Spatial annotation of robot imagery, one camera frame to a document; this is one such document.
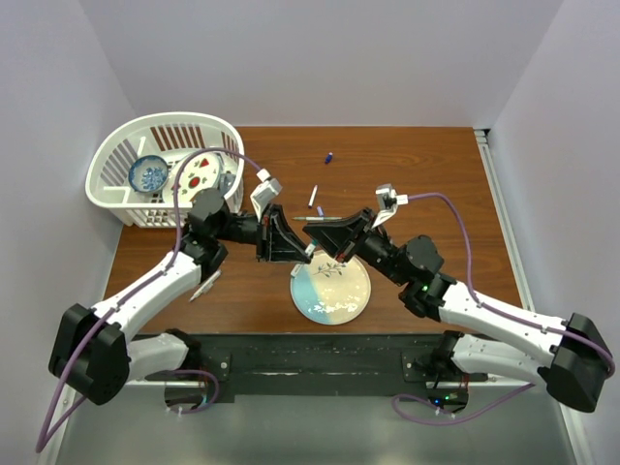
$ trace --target purple cable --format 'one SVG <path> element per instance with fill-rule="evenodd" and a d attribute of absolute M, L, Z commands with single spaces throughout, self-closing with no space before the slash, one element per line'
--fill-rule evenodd
<path fill-rule="evenodd" d="M 202 148 L 200 150 L 197 150 L 197 151 L 191 153 L 190 155 L 188 155 L 185 158 L 185 160 L 181 164 L 181 167 L 179 168 L 178 173 L 176 174 L 176 178 L 174 179 L 172 199 L 173 199 L 173 203 L 174 203 L 174 219 L 176 221 L 176 241 L 174 243 L 174 249 L 172 250 L 172 257 L 170 258 L 170 261 L 168 262 L 168 264 L 166 264 L 165 270 L 169 270 L 172 267 L 172 265 L 174 264 L 174 261 L 176 260 L 176 256 L 178 255 L 178 252 L 179 252 L 179 250 L 181 248 L 181 238 L 182 238 L 182 235 L 183 235 L 183 231 L 182 231 L 182 228 L 181 228 L 181 212 L 180 212 L 180 208 L 178 206 L 178 183 L 179 183 L 179 180 L 181 178 L 181 173 L 183 173 L 183 170 L 185 170 L 185 167 L 187 166 L 187 164 L 192 159 L 194 159 L 194 158 L 198 157 L 199 155 L 201 155 L 203 153 L 206 153 L 206 152 L 224 152 L 224 153 L 228 153 L 229 155 L 233 155 L 235 157 L 241 158 L 242 160 L 245 160 L 250 165 L 252 165 L 252 167 L 254 167 L 256 169 L 256 171 L 260 171 L 261 170 L 261 167 L 257 163 L 255 163 L 253 160 L 251 160 L 249 157 L 246 157 L 245 155 L 243 155 L 241 153 L 237 153 L 237 152 L 235 152 L 233 150 L 229 150 L 228 148 L 224 148 L 224 147 Z M 65 420 L 67 420 L 69 418 L 69 416 L 86 399 L 84 396 L 82 396 L 80 399 L 78 399 L 74 403 L 74 405 L 72 405 L 69 408 L 69 410 L 67 412 L 65 412 L 62 415 L 62 417 L 60 417 L 58 419 L 58 421 L 51 428 L 49 428 L 49 425 L 51 424 L 51 419 L 53 418 L 54 412 L 56 411 L 56 407 L 58 405 L 58 401 L 60 400 L 60 395 L 62 394 L 62 388 L 65 386 L 65 383 L 67 383 L 67 379 L 69 378 L 69 374 L 71 373 L 72 368 L 76 364 L 76 361 L 78 360 L 79 356 L 83 352 L 83 350 L 86 347 L 86 345 L 90 342 L 90 340 L 99 331 L 101 326 L 103 326 L 103 324 L 118 309 L 120 309 L 121 305 L 123 305 L 125 302 L 127 302 L 127 300 L 132 298 L 134 295 L 136 295 L 138 292 L 140 292 L 146 286 L 148 286 L 153 281 L 155 281 L 160 276 L 162 276 L 164 274 L 164 272 L 165 271 L 158 271 L 157 273 L 152 275 L 150 278 L 144 280 L 142 283 L 140 283 L 139 285 L 135 286 L 133 289 L 131 289 L 125 295 L 120 297 L 118 299 L 118 302 L 116 303 L 116 307 L 110 308 L 107 311 L 107 313 L 97 323 L 95 323 L 93 325 L 93 327 L 90 328 L 90 330 L 86 333 L 86 335 L 84 335 L 84 337 L 81 339 L 81 341 L 79 341 L 79 344 L 77 344 L 76 349 L 74 350 L 74 352 L 69 357 L 69 360 L 67 361 L 67 364 L 65 365 L 65 368 L 63 369 L 62 374 L 60 375 L 60 378 L 58 379 L 58 384 L 56 385 L 56 390 L 54 391 L 54 394 L 51 396 L 51 402 L 49 403 L 49 408 L 47 409 L 46 417 L 45 417 L 43 425 L 41 427 L 41 431 L 39 432 L 39 438 L 37 440 L 37 445 L 35 447 L 36 453 L 41 453 L 41 451 L 46 447 L 46 445 L 49 442 L 49 440 L 51 439 L 51 437 L 58 430 L 60 425 Z"/>
<path fill-rule="evenodd" d="M 477 419 L 482 414 L 485 414 L 489 410 L 494 409 L 495 407 L 497 407 L 500 404 L 503 404 L 507 400 L 512 399 L 513 397 L 515 397 L 516 395 L 520 394 L 521 392 L 524 392 L 527 389 L 530 389 L 530 388 L 533 388 L 533 387 L 534 387 L 534 385 L 532 385 L 532 384 L 528 384 L 528 385 L 524 385 L 524 386 L 518 387 L 517 389 L 512 390 L 508 394 L 503 395 L 499 399 L 494 400 L 493 402 L 488 404 L 486 407 L 481 408 L 477 412 L 473 412 L 472 414 L 467 415 L 465 417 L 461 417 L 461 418 L 458 418 L 458 419 L 453 419 L 453 420 L 450 420 L 450 421 L 432 421 L 432 420 L 429 420 L 429 419 L 416 418 L 416 417 L 414 417 L 412 415 L 409 415 L 409 414 L 406 414 L 405 412 L 400 410 L 400 408 L 398 407 L 398 402 L 400 401 L 400 399 L 409 399 L 409 400 L 416 400 L 420 404 L 424 404 L 424 405 L 426 405 L 428 407 L 432 407 L 433 409 L 437 409 L 437 410 L 439 410 L 444 415 L 451 415 L 451 412 L 449 410 L 442 409 L 441 407 L 437 407 L 436 405 L 432 404 L 428 400 L 422 399 L 421 397 L 417 397 L 416 395 L 412 395 L 412 394 L 396 394 L 396 395 L 394 395 L 391 398 L 391 408 L 394 409 L 394 412 L 396 412 L 403 419 L 407 419 L 408 421 L 412 421 L 414 423 L 423 424 L 425 426 L 455 426 L 456 424 L 464 423 L 466 421 L 469 421 L 470 419 Z"/>
<path fill-rule="evenodd" d="M 508 320 L 512 320 L 513 322 L 521 323 L 522 325 L 526 325 L 534 329 L 538 329 L 542 331 L 547 330 L 554 334 L 566 336 L 568 338 L 571 338 L 583 344 L 584 346 L 589 347 L 590 349 L 596 351 L 597 354 L 599 354 L 601 358 L 604 359 L 605 363 L 607 364 L 607 368 L 608 368 L 607 378 L 611 378 L 613 376 L 613 374 L 616 371 L 616 364 L 615 364 L 615 361 L 613 360 L 613 356 L 608 351 L 606 351 L 604 348 L 599 346 L 598 344 L 590 341 L 589 339 L 586 339 L 583 336 L 580 336 L 579 334 L 575 334 L 573 332 L 569 332 L 563 329 L 556 329 L 554 327 L 545 327 L 544 325 L 541 325 L 539 323 L 532 323 L 529 320 L 525 320 L 524 318 L 516 317 L 515 315 L 511 315 L 510 313 L 503 312 L 499 308 L 495 308 L 492 305 L 489 305 L 488 303 L 481 302 L 481 300 L 476 295 L 476 291 L 474 291 L 474 277 L 473 277 L 473 272 L 472 272 L 474 259 L 472 256 L 472 244 L 471 244 L 469 235 L 467 234 L 467 230 L 465 229 L 465 223 L 463 222 L 461 215 L 459 215 L 458 210 L 456 210 L 456 207 L 454 206 L 454 204 L 450 201 L 448 197 L 446 197 L 444 194 L 441 194 L 439 192 L 430 192 L 427 194 L 418 194 L 416 196 L 408 197 L 410 201 L 419 201 L 422 199 L 430 199 L 430 198 L 437 198 L 437 199 L 441 199 L 442 201 L 444 201 L 444 203 L 449 207 L 449 209 L 454 214 L 454 217 L 456 218 L 458 227 L 460 228 L 461 233 L 463 234 L 463 239 L 465 240 L 465 248 L 467 249 L 467 290 L 469 291 L 470 296 L 472 297 L 472 299 L 477 305 L 479 305 L 481 308 L 484 308 L 485 310 L 488 310 L 489 312 L 499 315 L 500 317 L 504 317 L 504 318 L 507 318 Z"/>
<path fill-rule="evenodd" d="M 211 398 L 205 404 L 202 404 L 202 405 L 200 405 L 199 407 L 197 407 L 196 409 L 193 409 L 193 410 L 183 410 L 183 411 L 181 411 L 181 415 L 197 414 L 198 412 L 202 412 L 202 411 L 208 409 L 211 405 L 213 405 L 213 403 L 217 399 L 217 396 L 220 393 L 220 383 L 217 381 L 217 378 L 215 376 L 213 376 L 211 373 L 209 373 L 208 371 L 203 371 L 203 370 L 172 370 L 172 371 L 165 371 L 164 373 L 170 373 L 172 375 L 201 375 L 201 376 L 206 376 L 209 380 L 211 380 L 213 382 L 213 385 L 215 386 L 215 391 L 213 392 L 213 395 L 211 396 Z"/>

